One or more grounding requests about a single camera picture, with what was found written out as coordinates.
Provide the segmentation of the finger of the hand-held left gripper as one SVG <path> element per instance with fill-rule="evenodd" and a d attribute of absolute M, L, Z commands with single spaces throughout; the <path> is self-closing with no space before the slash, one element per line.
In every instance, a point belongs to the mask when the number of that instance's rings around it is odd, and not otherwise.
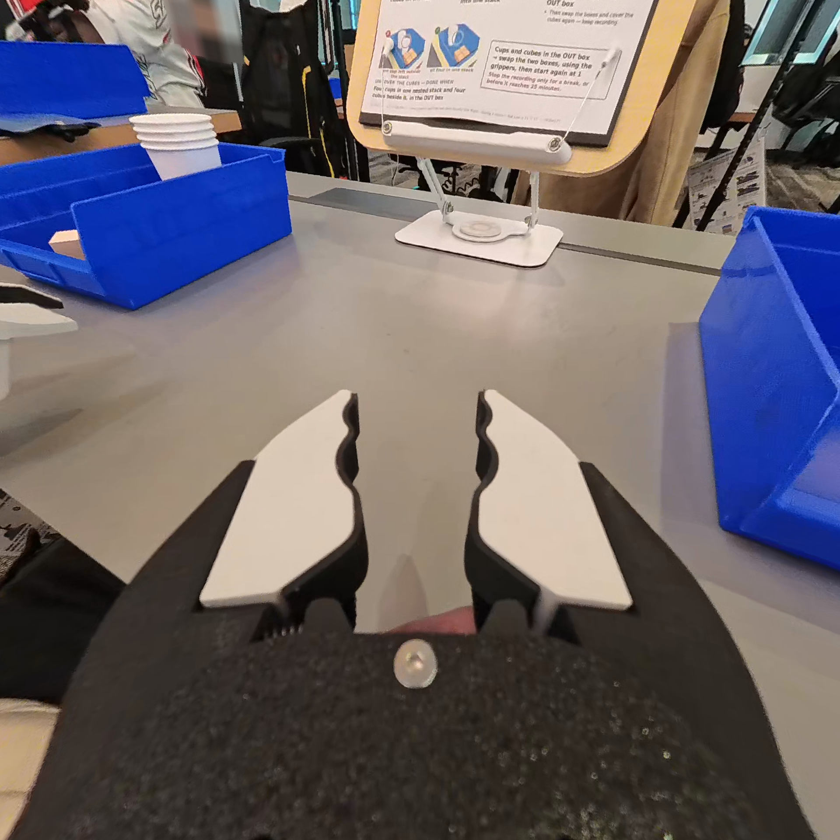
<path fill-rule="evenodd" d="M 1 397 L 11 387 L 13 341 L 71 333 L 77 322 L 66 316 L 63 302 L 16 283 L 1 283 Z"/>

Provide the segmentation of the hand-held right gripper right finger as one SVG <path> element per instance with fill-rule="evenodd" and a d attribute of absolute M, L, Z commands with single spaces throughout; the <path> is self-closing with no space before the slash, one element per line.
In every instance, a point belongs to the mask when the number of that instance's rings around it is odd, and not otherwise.
<path fill-rule="evenodd" d="M 565 607 L 628 611 L 633 598 L 573 450 L 494 389 L 478 394 L 476 436 L 465 573 L 478 612 L 514 601 L 546 634 Z"/>

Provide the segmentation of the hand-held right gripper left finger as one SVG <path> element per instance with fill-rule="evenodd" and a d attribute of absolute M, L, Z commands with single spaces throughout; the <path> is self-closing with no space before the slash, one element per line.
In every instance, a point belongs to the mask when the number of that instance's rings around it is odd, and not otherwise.
<path fill-rule="evenodd" d="M 253 466 L 199 595 L 203 608 L 270 605 L 301 627 L 332 599 L 355 627 L 368 571 L 358 396 L 340 390 L 268 442 Z"/>

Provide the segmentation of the blue plastic bin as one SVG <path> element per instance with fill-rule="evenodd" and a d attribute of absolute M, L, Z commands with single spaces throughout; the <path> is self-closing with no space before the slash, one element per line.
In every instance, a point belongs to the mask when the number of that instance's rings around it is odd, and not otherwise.
<path fill-rule="evenodd" d="M 1 43 L 3 116 L 133 116 L 147 112 L 150 95 L 126 45 Z"/>
<path fill-rule="evenodd" d="M 838 216 L 750 208 L 699 334 L 720 526 L 838 570 Z"/>
<path fill-rule="evenodd" d="M 285 151 L 221 143 L 163 181 L 138 144 L 2 166 L 2 265 L 137 310 L 291 234 Z M 49 246 L 75 228 L 86 260 Z"/>

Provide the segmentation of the wooden desk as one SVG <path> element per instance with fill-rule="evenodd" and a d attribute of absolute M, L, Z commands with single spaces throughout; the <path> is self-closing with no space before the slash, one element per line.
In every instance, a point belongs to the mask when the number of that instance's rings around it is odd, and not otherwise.
<path fill-rule="evenodd" d="M 240 131 L 242 124 L 237 111 L 228 109 L 206 108 L 177 108 L 162 104 L 151 104 L 149 113 L 205 113 L 213 121 L 217 134 Z M 18 162 L 36 161 L 52 156 L 75 154 L 86 151 L 99 151 L 126 144 L 138 143 L 137 137 L 130 124 L 129 115 L 119 115 L 107 118 L 96 118 L 98 124 L 88 133 L 78 136 L 69 142 L 57 135 L 41 132 L 18 135 L 1 139 L 1 165 Z"/>

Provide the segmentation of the wooden document stand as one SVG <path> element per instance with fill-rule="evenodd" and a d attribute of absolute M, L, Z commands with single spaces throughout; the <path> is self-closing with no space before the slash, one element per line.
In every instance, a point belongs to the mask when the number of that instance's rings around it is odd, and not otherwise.
<path fill-rule="evenodd" d="M 657 2 L 612 138 L 606 147 L 595 148 L 573 145 L 557 133 L 503 129 L 454 119 L 390 118 L 383 119 L 380 126 L 363 124 L 361 108 L 375 50 L 380 4 L 360 3 L 346 119 L 354 138 L 369 150 L 415 158 L 437 205 L 397 231 L 395 240 L 519 268 L 543 266 L 563 236 L 559 228 L 539 224 L 540 176 L 599 175 L 635 152 L 654 117 L 695 5 Z M 433 160 L 525 172 L 530 182 L 528 215 L 521 220 L 455 209 L 453 199 L 436 183 Z"/>

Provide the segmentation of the hanging beige coat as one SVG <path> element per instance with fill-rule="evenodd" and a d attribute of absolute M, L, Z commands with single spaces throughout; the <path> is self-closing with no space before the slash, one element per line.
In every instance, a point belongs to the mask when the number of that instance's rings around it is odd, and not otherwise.
<path fill-rule="evenodd" d="M 738 109 L 745 3 L 697 1 L 646 137 L 599 175 L 542 174 L 541 208 L 671 226 L 699 136 Z"/>

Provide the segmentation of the printed poster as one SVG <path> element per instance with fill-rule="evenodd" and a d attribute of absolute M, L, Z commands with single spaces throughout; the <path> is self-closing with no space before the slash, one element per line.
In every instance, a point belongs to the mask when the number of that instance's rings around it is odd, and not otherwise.
<path fill-rule="evenodd" d="M 752 139 L 729 180 L 727 190 L 705 230 L 708 233 L 736 236 L 751 207 L 767 204 L 765 167 L 765 131 Z M 689 211 L 686 226 L 697 229 L 708 202 L 725 175 L 735 150 L 725 151 L 708 161 L 694 163 L 687 174 Z"/>

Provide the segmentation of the printed instruction sheet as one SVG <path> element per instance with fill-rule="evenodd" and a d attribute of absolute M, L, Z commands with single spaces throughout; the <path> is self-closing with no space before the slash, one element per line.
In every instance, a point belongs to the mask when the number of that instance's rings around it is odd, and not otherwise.
<path fill-rule="evenodd" d="M 657 5 L 381 2 L 360 121 L 454 119 L 604 148 Z"/>

